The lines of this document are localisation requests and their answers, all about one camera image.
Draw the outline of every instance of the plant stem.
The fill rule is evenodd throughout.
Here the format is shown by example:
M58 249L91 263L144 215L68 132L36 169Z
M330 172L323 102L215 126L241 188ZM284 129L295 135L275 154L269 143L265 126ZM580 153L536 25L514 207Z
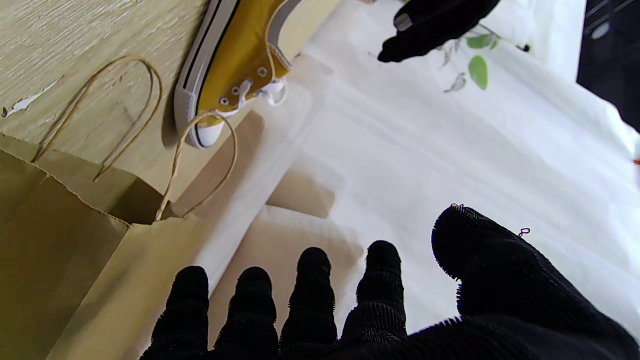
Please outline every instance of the plant stem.
M464 55L467 55L467 58L470 58L470 59L471 59L471 56L469 56L469 54L465 51L465 48L464 48L464 47L462 47L462 46L461 46L461 47L460 47L460 50L462 51L462 53L463 53Z
M486 26L480 24L479 22L478 22L478 26L483 28L483 29L485 29L485 30L487 30L487 31L489 31L493 36L495 36L495 37L497 37L497 38L502 40L502 36L498 35L498 33L496 33L495 31L491 30L490 28L487 28Z

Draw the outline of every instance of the green leaf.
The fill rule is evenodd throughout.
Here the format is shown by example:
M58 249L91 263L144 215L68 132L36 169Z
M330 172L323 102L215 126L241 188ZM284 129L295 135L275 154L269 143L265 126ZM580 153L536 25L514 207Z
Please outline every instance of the green leaf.
M491 34L480 35L478 37L467 38L467 45L472 49L482 49L483 47L489 46L492 40L493 35Z
M469 74L479 88L486 90L486 86L489 83L489 72L486 61L482 56L474 56L471 59L471 62L469 62Z

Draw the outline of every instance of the black glove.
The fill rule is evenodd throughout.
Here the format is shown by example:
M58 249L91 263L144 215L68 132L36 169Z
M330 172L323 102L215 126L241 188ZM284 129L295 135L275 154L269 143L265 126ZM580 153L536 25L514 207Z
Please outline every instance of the black glove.
M426 55L475 27L499 0L411 0L396 14L396 36L382 45L378 60L400 62Z
M338 339L331 264L324 251L309 248L298 261L279 342L271 281L254 267L238 278L227 323L207 351L207 276L191 266L176 276L141 360L640 359L622 326L532 245L477 211L445 210L431 246L442 270L461 281L457 319L407 336L400 257L393 245L376 241L358 305Z

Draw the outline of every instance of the black object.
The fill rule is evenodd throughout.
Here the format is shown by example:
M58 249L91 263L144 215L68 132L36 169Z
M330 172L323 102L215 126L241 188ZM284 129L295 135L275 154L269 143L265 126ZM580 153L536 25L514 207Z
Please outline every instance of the black object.
M640 359L622 326L532 245L477 211L445 210L431 246L442 270L461 281L459 318L407 336L400 257L393 245L376 241L358 285L358 305L338 340L331 265L321 249L309 248L298 261L279 349L271 281L264 270L250 268L238 279L215 349L207 352L206 275L190 267L176 277L142 360Z
M640 131L640 0L588 0L578 83Z
M467 33L498 2L499 0L411 0L396 14L395 23L399 31L396 36L385 41L378 59L385 63L400 62L425 55L446 41Z

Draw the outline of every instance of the peeling paint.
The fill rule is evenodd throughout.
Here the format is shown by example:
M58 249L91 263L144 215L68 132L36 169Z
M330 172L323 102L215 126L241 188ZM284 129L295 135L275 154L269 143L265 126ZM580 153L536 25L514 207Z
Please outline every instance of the peeling paint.
M11 108L3 107L1 117L9 117L20 110L26 110L29 107L29 105L31 105L32 102L36 101L40 96L42 96L42 94L44 94L48 89L52 88L59 81L60 79L52 82L51 84L49 84L49 86L44 88L41 92L38 92L33 96L25 97L23 99L18 100L18 102L13 104Z

